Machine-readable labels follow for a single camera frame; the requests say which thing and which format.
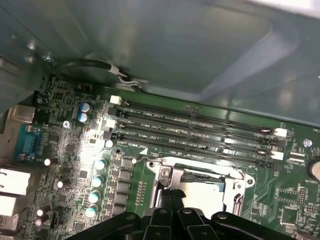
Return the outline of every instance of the screw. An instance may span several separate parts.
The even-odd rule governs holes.
[[[305,148],[310,148],[312,146],[312,141],[306,138],[305,140],[303,140],[303,146]]]
[[[62,126],[63,126],[64,128],[66,128],[66,129],[68,129],[68,128],[70,128],[71,124],[70,124],[69,121],[64,121],[64,122],[62,123]]]
[[[185,214],[190,214],[190,213],[192,213],[192,210],[190,208],[185,208],[185,209],[183,209],[183,212]]]
[[[169,176],[170,172],[168,169],[162,169],[160,174],[161,174],[161,177],[167,178]]]
[[[133,220],[135,218],[136,218],[135,215],[131,214],[131,215],[127,216],[125,219],[130,221],[130,220]]]
[[[28,56],[25,60],[30,64],[34,64],[36,62],[36,59],[33,56]]]
[[[223,213],[219,213],[217,216],[219,219],[227,219],[227,216],[224,215]]]

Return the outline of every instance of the cable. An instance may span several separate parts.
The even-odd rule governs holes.
[[[127,77],[125,74],[119,72],[119,68],[112,66],[109,63],[92,59],[74,59],[69,61],[62,61],[53,67],[53,71],[58,74],[61,70],[71,67],[91,67],[105,69],[108,72],[113,73],[114,75]]]

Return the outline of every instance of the green circuit board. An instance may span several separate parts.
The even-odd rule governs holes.
[[[42,178],[28,212],[23,239],[63,240],[124,210],[142,216],[149,208],[155,178],[144,159],[168,156],[238,167],[255,179],[254,186],[245,191],[242,217],[289,236],[294,236],[296,230],[320,234],[320,185],[306,171],[307,163],[319,155],[320,129],[53,76],[48,80],[46,92],[47,102],[37,106],[34,123],[21,128],[21,139],[35,143],[33,152],[23,152],[24,144],[20,143],[22,146],[16,148],[15,156],[16,161],[27,161],[31,165],[43,165],[46,158],[58,157],[60,164],[48,168]],[[115,106],[110,103],[111,96],[119,96],[134,105]],[[78,119],[82,103],[91,107],[85,123]],[[130,130],[107,127],[107,121],[114,119],[110,109],[132,114]],[[222,131],[198,124],[199,116],[205,120],[224,120]],[[118,117],[115,119],[118,124],[121,122]],[[70,127],[64,127],[64,121],[68,121]],[[181,147],[182,140],[178,137],[181,133],[172,133],[173,126],[207,134],[203,138],[210,138],[211,142],[224,136],[226,131],[236,138],[239,136],[239,143],[232,153],[212,155],[207,147]],[[251,128],[239,131],[237,127],[241,126],[279,128],[287,132],[285,136],[267,136],[265,139],[273,141],[272,145],[259,145],[256,140],[262,138],[261,132],[252,133]],[[170,131],[172,137],[168,141],[166,135]],[[106,147],[110,134],[127,138],[113,139],[113,145]],[[312,146],[305,147],[306,140],[311,140]],[[261,151],[283,153],[283,157],[258,155],[257,146]],[[95,169],[95,161],[102,158],[107,166]],[[103,184],[95,188],[92,179],[96,175],[103,177]],[[71,180],[70,186],[55,189],[55,181],[65,178]],[[119,183],[122,183],[121,194],[118,194]],[[88,195],[93,190],[98,190],[101,198],[96,203],[96,215],[88,218],[85,211],[90,205]],[[37,227],[34,225],[36,211],[44,204],[52,206],[50,218]]]

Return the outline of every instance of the dimm slot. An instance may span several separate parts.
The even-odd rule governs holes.
[[[206,134],[206,133],[210,132],[213,134],[222,135],[225,138],[231,138],[231,139],[235,139],[235,140],[239,140],[239,141],[245,140],[245,141],[252,141],[252,142],[259,143],[259,141],[261,139],[256,136],[245,136],[245,135],[233,133],[230,131],[232,129],[225,129],[225,131],[222,131],[222,130],[216,130],[216,129],[210,129],[210,128],[203,129],[202,127],[197,127],[197,126],[192,126],[192,128],[190,128],[189,125],[181,125],[179,123],[167,122],[167,121],[163,121],[160,119],[150,120],[150,118],[144,117],[141,115],[138,115],[138,116],[137,115],[135,115],[135,116],[129,115],[129,116],[126,116],[126,119],[131,120],[131,121],[139,121],[141,123],[150,124],[150,125],[154,125],[155,123],[157,123],[159,126],[168,127],[168,128],[177,127],[182,130],[192,131],[194,133],[199,133],[199,134]]]
[[[188,156],[189,153],[193,153],[193,154],[197,154],[199,156],[203,156],[206,158],[213,158],[216,160],[220,160],[220,159],[224,159],[224,160],[231,160],[231,161],[238,161],[238,162],[243,162],[243,163],[249,163],[249,164],[253,164],[253,165],[257,165],[258,167],[263,167],[263,168],[270,168],[271,167],[271,163],[267,162],[265,160],[261,160],[261,159],[256,159],[256,160],[249,160],[247,158],[239,158],[236,155],[227,155],[227,154],[220,154],[220,155],[215,155],[212,153],[206,153],[206,152],[194,152],[194,151],[186,151],[183,148],[178,149],[177,147],[173,147],[172,145],[166,145],[166,144],[154,144],[154,143],[150,143],[147,141],[140,141],[135,138],[135,139],[130,139],[130,138],[122,138],[123,142],[127,143],[127,144],[138,144],[140,145],[141,143],[145,144],[146,146],[149,147],[155,147],[155,148],[159,148],[161,147],[164,150],[168,150],[168,151],[172,151],[172,150],[178,150],[178,151],[182,151],[183,157],[185,158],[190,158],[190,159],[194,159],[194,157]]]
[[[235,150],[235,151],[243,151],[243,152],[250,152],[250,153],[255,153],[256,151],[254,149],[250,149],[250,148],[245,148],[245,147],[240,147],[238,145],[235,144],[229,144],[229,143],[224,143],[224,142],[220,142],[220,141],[209,141],[209,140],[202,140],[199,138],[194,138],[194,137],[185,137],[185,136],[180,136],[177,134],[172,134],[169,132],[165,132],[163,131],[163,134],[165,134],[165,136],[161,135],[161,134],[155,134],[155,132],[147,129],[146,127],[134,127],[134,126],[130,126],[129,124],[125,126],[125,130],[130,131],[130,132],[137,132],[137,133],[141,133],[141,134],[152,134],[155,137],[160,137],[160,138],[164,138],[167,139],[168,137],[173,138],[172,140],[181,140],[181,141],[185,141],[185,142],[189,142],[192,144],[203,144],[203,145],[207,145],[208,147],[213,147],[213,148],[227,148],[230,150]]]
[[[137,109],[137,110],[155,111],[155,113],[161,113],[161,114],[164,113],[164,114],[168,114],[168,115],[173,115],[173,117],[193,118],[195,120],[204,121],[207,123],[214,123],[214,124],[220,123],[226,127],[234,127],[234,128],[239,128],[239,129],[243,129],[243,130],[258,131],[259,132],[261,129],[263,129],[263,127],[251,126],[251,125],[247,125],[244,123],[219,119],[216,117],[207,117],[207,116],[201,116],[201,115],[195,115],[195,114],[191,115],[191,114],[187,114],[184,112],[173,111],[170,109],[165,109],[165,108],[161,108],[161,107],[154,107],[154,106],[149,106],[149,105],[140,104],[140,103],[130,102],[129,106],[130,106],[130,108]]]

